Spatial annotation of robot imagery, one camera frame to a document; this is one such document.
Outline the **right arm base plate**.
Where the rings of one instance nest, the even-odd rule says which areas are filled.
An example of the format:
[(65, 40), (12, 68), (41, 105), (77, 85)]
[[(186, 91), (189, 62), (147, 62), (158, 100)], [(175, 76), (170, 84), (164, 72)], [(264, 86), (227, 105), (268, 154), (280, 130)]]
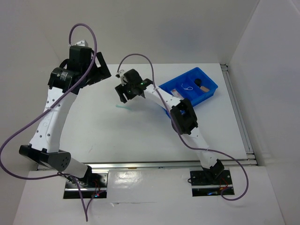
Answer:
[(190, 171), (188, 183), (192, 187), (192, 196), (234, 195), (233, 182), (229, 170), (224, 170), (216, 180), (209, 180), (204, 171)]

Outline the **beige foundation bottle black cap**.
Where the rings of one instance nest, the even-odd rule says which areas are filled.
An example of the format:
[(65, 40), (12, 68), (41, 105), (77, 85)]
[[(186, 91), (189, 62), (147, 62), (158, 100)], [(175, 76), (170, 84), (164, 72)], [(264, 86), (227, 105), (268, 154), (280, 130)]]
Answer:
[(208, 89), (207, 87), (201, 86), (200, 90), (203, 91), (204, 93), (207, 93), (210, 91), (210, 89)]

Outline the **mint green makeup spatula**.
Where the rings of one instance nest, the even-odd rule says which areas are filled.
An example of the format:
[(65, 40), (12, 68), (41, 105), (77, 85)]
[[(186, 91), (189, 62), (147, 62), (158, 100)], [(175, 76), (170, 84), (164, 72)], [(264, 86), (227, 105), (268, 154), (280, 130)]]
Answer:
[(122, 108), (122, 109), (126, 109), (126, 110), (129, 110), (129, 111), (132, 110), (130, 107), (123, 106), (123, 105), (116, 105), (115, 107), (117, 107), (117, 108)]

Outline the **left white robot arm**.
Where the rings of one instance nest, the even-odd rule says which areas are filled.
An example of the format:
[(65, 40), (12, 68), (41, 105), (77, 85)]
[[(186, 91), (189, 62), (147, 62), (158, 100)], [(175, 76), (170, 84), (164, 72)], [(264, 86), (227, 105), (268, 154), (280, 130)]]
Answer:
[(79, 90), (111, 77), (101, 52), (74, 45), (69, 49), (69, 58), (55, 68), (48, 81), (48, 96), (45, 110), (49, 112), (40, 121), (28, 145), (22, 145), (19, 154), (35, 163), (68, 173), (82, 186), (93, 186), (100, 176), (92, 168), (60, 150), (60, 137)]

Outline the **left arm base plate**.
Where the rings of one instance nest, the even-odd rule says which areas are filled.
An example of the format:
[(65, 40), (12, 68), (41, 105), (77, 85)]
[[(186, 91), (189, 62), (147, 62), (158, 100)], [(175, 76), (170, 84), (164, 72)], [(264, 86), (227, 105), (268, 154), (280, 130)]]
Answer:
[[(78, 179), (76, 181), (81, 189), (83, 199), (90, 199), (91, 197), (96, 199), (107, 198), (108, 172), (101, 171), (97, 173), (96, 177), (88, 184), (84, 184)], [(63, 199), (80, 199), (77, 185), (70, 177), (67, 178), (65, 183)]]

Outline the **purple eyelash curler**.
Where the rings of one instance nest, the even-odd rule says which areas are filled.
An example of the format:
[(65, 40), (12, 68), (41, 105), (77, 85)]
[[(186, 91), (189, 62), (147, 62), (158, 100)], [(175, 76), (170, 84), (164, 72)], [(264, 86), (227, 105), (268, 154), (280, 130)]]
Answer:
[(191, 86), (184, 87), (183, 84), (182, 84), (181, 87), (182, 87), (184, 90), (187, 90), (187, 91), (193, 90), (193, 87), (191, 87)]

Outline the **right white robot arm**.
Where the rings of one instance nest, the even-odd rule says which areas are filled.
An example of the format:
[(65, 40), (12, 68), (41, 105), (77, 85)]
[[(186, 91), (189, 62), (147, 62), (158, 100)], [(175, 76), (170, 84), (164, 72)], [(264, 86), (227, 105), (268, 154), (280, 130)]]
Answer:
[(209, 145), (198, 127), (197, 116), (189, 99), (181, 99), (154, 85), (150, 79), (142, 79), (134, 70), (120, 70), (116, 77), (120, 79), (115, 90), (121, 102), (126, 103), (136, 96), (151, 100), (166, 110), (171, 119), (172, 128), (189, 147), (194, 150), (204, 170), (205, 180), (214, 184), (221, 178), (224, 170), (217, 155), (209, 151)]

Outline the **clear pink makeup packet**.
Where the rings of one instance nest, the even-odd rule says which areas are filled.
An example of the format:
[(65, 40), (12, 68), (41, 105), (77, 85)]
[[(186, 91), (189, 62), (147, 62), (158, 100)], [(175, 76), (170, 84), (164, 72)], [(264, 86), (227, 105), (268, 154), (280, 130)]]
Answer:
[(176, 89), (172, 89), (171, 94), (176, 98), (184, 99), (184, 97)]

